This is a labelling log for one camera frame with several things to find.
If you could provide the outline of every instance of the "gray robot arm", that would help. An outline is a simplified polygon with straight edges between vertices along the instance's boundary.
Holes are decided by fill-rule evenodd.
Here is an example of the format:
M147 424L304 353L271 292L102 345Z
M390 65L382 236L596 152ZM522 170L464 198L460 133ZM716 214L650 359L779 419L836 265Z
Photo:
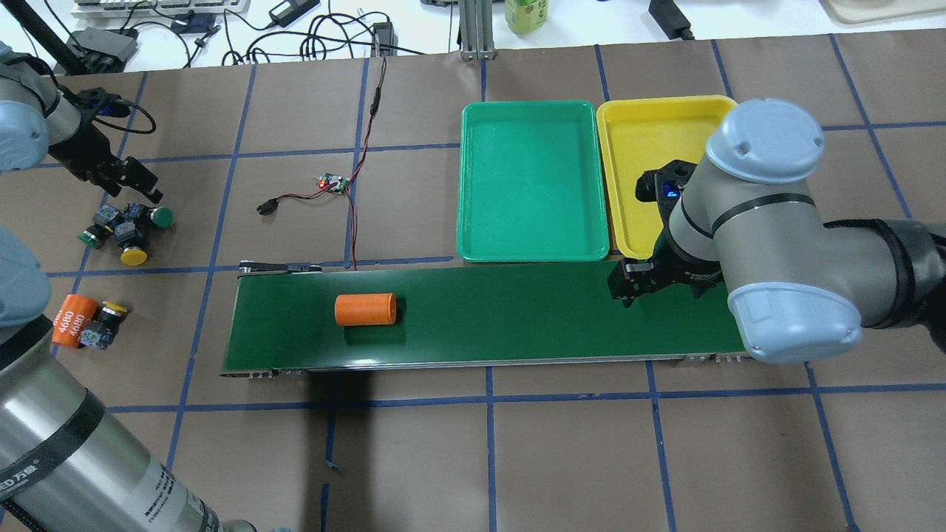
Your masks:
M93 124L106 112L127 116L134 104L103 89L74 95L42 74L52 74L47 64L0 42L0 171L32 168L49 153L112 196L130 186L160 202L158 178L133 157L115 157Z
M695 169L679 163L670 172L685 185L669 188L682 190L655 254L643 264L622 261L609 278L612 296L629 305L675 282L698 295L724 278L746 351L772 363L848 351L861 327L924 324L944 348L942 227L822 224L805 180L823 151L820 126L796 105L738 106Z

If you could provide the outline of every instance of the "light blue cap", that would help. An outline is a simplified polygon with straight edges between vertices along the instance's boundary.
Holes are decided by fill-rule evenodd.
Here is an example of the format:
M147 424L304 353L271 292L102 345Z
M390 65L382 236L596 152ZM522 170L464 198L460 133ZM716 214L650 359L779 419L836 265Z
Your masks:
M784 99L751 99L709 138L707 157L740 179L783 185L812 175L824 145L821 126L804 109Z
M0 171L35 167L47 151L49 130L43 115L25 103L0 99Z
M798 283L754 283L732 291L746 352L771 364L826 359L861 343L861 313L844 297Z
M0 328L28 323L49 303L49 279L19 239L0 225Z

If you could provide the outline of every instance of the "keyboard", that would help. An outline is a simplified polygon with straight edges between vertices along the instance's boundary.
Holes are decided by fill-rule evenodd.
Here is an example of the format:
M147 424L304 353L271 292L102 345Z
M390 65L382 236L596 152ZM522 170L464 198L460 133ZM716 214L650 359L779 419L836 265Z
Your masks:
M78 19L125 19L128 18L131 8L139 0L75 0L72 16ZM225 9L241 13L250 5L250 0L150 0L167 16L183 15L194 10L196 13L223 13ZM133 19L152 18L156 16L154 10L147 3L138 6L134 11Z

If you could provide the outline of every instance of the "white table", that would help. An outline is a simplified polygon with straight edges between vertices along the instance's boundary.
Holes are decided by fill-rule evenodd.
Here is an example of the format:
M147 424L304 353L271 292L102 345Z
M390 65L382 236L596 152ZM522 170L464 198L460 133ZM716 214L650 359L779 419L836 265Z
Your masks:
M49 14L42 0L28 0L29 4L57 31L65 37L65 31ZM53 9L70 29L85 27L85 22L69 14L72 0L50 0ZM251 0L244 15L256 26L265 26L269 21L267 12L277 0ZM496 48L538 48L555 46L577 46L583 44L648 43L666 40L657 24L647 13L648 0L550 0L549 22L533 33L518 36L509 30L503 18L503 4L493 6L493 25ZM336 12L357 14L380 10L391 15L400 46L424 53L444 53L456 50L459 10L424 6L419 0L332 0ZM769 37L785 35L811 35L819 33L852 33L890 29L919 29L946 27L946 11L912 15L859 25L837 22L826 12L818 0L677 0L692 23L697 39L733 39L743 37ZM288 29L305 31L312 16L326 13L327 0L302 17ZM254 31L236 17L228 16L230 34L234 47L242 52L260 32ZM19 25L0 9L0 35L2 40L18 51L32 48ZM147 20L167 22L151 17ZM381 21L383 17L372 16L369 22ZM120 19L109 24L96 23L97 27L118 27ZM222 16L218 18L222 25ZM325 24L324 35L341 37L341 33ZM139 49L129 61L126 70L156 70L178 68L184 65L184 47L169 31L159 27L142 27ZM199 35L185 36L193 50L193 41ZM264 41L268 52L295 53L302 37L279 36ZM215 35L198 58L194 66L219 65L228 47L223 31ZM356 57L363 57L367 47L356 46ZM44 50L40 55L50 61ZM349 57L347 48L329 54L330 58ZM300 61L298 58L272 57L277 61Z

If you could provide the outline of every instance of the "orange cylinder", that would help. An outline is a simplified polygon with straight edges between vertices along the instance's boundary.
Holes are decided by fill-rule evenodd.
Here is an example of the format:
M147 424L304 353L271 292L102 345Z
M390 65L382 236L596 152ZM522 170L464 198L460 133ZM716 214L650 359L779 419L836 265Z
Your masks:
M70 293L65 296L60 311L53 320L53 344L79 347L79 334L98 311L94 299Z
M344 293L335 298L335 323L342 327L392 325L396 319L393 293Z

